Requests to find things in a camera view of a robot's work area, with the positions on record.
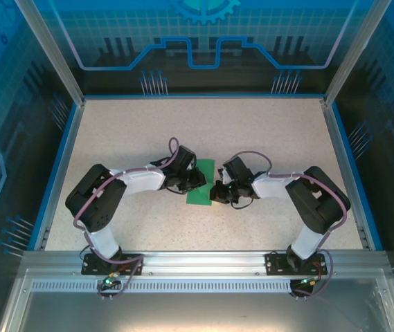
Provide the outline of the green paper sheet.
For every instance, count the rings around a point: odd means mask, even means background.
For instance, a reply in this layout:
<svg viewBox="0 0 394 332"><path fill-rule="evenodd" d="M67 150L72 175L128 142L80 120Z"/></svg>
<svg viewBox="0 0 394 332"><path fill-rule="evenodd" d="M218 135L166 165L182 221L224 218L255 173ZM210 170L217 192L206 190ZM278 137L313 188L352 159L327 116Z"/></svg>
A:
<svg viewBox="0 0 394 332"><path fill-rule="evenodd" d="M212 159L198 159L197 167L205 176L206 184L187 193L186 203L189 205L211 206L210 190L214 185L215 161Z"/></svg>

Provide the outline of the grey metal shelf panel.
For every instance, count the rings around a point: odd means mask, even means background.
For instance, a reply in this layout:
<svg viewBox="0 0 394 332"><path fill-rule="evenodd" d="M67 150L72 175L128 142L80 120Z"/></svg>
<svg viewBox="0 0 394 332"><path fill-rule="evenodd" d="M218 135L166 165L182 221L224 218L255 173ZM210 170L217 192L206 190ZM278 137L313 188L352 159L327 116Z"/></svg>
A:
<svg viewBox="0 0 394 332"><path fill-rule="evenodd" d="M384 276L336 278L320 294L36 293L16 280L0 332L394 332L394 288Z"/></svg>

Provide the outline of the left circuit board green light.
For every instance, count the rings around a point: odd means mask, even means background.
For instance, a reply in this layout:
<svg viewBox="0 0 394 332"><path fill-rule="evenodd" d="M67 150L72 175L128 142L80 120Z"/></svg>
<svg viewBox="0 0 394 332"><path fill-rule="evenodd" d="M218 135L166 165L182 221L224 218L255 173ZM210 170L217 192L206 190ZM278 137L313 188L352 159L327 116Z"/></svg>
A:
<svg viewBox="0 0 394 332"><path fill-rule="evenodd" d="M115 287L118 287L119 285L120 281L118 280L118 275L113 273L103 279L101 290L106 291L109 289L115 289Z"/></svg>

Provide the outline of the aluminium mounting rail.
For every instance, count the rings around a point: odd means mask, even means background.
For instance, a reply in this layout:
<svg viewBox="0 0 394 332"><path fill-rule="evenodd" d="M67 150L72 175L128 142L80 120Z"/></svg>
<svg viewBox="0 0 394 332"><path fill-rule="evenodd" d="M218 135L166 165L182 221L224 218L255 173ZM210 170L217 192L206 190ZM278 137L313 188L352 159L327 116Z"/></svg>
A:
<svg viewBox="0 0 394 332"><path fill-rule="evenodd" d="M141 276L151 278L198 277L290 277L268 276L263 251L190 251L145 252ZM390 275L391 267L383 251L333 250L322 253L328 275L342 278L375 278ZM46 277L80 275L82 261L77 252L27 252L19 267L21 274L33 273Z"/></svg>

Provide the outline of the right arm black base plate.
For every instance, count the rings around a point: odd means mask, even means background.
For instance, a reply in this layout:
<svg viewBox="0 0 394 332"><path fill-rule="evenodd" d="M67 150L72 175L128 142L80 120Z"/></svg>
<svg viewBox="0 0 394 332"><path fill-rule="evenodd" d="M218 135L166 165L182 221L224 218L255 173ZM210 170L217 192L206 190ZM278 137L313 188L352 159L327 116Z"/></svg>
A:
<svg viewBox="0 0 394 332"><path fill-rule="evenodd" d="M314 253L309 259L300 260L284 253L272 251L264 256L268 276L321 276L328 274L328 266L323 254Z"/></svg>

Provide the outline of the right aluminium side rail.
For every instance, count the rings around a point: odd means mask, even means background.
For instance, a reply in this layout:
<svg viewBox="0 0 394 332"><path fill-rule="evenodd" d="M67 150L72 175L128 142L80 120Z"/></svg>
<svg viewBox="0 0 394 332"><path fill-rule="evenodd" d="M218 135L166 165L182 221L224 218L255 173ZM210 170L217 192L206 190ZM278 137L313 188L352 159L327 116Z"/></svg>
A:
<svg viewBox="0 0 394 332"><path fill-rule="evenodd" d="M324 100L321 100L321 108L337 158L343 184L350 200L350 210L355 220L360 242L364 250L374 250L373 240L368 229L366 211L361 202L357 182L355 181L350 159L346 151L345 141L343 140L343 136L341 135L339 128L339 122L332 107L328 106Z"/></svg>

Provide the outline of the aluminium side rail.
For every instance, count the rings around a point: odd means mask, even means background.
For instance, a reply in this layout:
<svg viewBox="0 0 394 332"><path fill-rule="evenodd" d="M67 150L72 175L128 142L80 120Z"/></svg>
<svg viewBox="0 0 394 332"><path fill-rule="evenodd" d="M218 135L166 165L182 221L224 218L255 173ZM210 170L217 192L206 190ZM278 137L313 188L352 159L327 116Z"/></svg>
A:
<svg viewBox="0 0 394 332"><path fill-rule="evenodd" d="M50 232L54 220L75 139L84 113L84 107L85 104L80 106L74 104L68 116L53 167L48 178L42 203L28 242L27 250L29 251L45 249L47 234Z"/></svg>
<svg viewBox="0 0 394 332"><path fill-rule="evenodd" d="M321 108L337 158L343 184L350 200L350 210L355 220L360 242L364 250L374 250L373 240L368 229L366 211L361 202L357 182L355 181L350 159L346 151L345 141L343 140L343 136L341 135L339 128L339 122L332 107L328 106L324 100L321 100Z"/></svg>

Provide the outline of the left aluminium side rail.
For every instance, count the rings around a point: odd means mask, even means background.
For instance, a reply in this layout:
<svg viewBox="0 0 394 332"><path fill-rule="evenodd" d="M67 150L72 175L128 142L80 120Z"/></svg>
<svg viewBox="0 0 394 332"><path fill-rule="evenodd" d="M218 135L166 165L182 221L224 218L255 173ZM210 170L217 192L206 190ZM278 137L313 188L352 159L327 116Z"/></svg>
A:
<svg viewBox="0 0 394 332"><path fill-rule="evenodd" d="M29 251L45 249L47 234L50 232L54 220L75 139L84 113L84 107L85 104L80 106L74 104L68 116L53 167L48 178L42 203L28 242L27 250Z"/></svg>

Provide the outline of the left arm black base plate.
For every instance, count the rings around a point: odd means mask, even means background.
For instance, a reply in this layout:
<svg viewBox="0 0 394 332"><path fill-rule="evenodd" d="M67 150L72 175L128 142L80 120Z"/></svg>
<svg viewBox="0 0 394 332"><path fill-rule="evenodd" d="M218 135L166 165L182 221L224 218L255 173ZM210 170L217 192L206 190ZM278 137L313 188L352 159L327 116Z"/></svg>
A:
<svg viewBox="0 0 394 332"><path fill-rule="evenodd" d="M125 264L110 264L101 260L93 253L86 254L82 259L81 275L105 276L114 272L129 276L137 264L137 260Z"/></svg>

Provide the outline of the right aluminium frame post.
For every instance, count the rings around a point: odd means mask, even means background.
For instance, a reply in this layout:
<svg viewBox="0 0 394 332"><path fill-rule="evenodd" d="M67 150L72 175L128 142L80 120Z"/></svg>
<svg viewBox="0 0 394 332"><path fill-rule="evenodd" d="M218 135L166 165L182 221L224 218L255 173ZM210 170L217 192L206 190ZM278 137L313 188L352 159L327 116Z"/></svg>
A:
<svg viewBox="0 0 394 332"><path fill-rule="evenodd" d="M392 0L373 0L372 6L370 7L360 29L355 35L355 38L353 39L342 63L338 67L325 93L324 101L322 103L323 112L330 108L337 98L341 88L348 79L352 69L355 67L355 64L367 47L370 38L373 36L374 31L390 6L391 1Z"/></svg>

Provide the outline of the aluminium frame post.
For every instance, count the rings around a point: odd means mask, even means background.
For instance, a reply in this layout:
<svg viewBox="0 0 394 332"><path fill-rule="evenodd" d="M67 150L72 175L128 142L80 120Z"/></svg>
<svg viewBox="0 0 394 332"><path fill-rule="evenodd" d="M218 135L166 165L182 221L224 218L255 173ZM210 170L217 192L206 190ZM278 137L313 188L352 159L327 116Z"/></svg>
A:
<svg viewBox="0 0 394 332"><path fill-rule="evenodd" d="M14 0L14 2L20 9L72 100L82 107L85 101L84 95L34 1Z"/></svg>
<svg viewBox="0 0 394 332"><path fill-rule="evenodd" d="M325 93L324 101L322 103L323 112L330 108L337 98L341 88L348 79L352 69L355 67L355 64L367 47L370 38L373 36L374 31L390 6L391 1L392 0L373 0L372 6L370 7L360 29L355 35L355 38L353 39L342 63L338 67Z"/></svg>

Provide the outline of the left aluminium frame post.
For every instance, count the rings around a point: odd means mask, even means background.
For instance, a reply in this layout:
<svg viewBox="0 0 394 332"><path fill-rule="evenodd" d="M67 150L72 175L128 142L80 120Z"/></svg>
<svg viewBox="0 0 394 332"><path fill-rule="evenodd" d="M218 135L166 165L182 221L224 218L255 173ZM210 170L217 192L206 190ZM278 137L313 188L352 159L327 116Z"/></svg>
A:
<svg viewBox="0 0 394 332"><path fill-rule="evenodd" d="M14 2L20 9L72 100L82 107L85 101L84 95L34 1L14 0Z"/></svg>

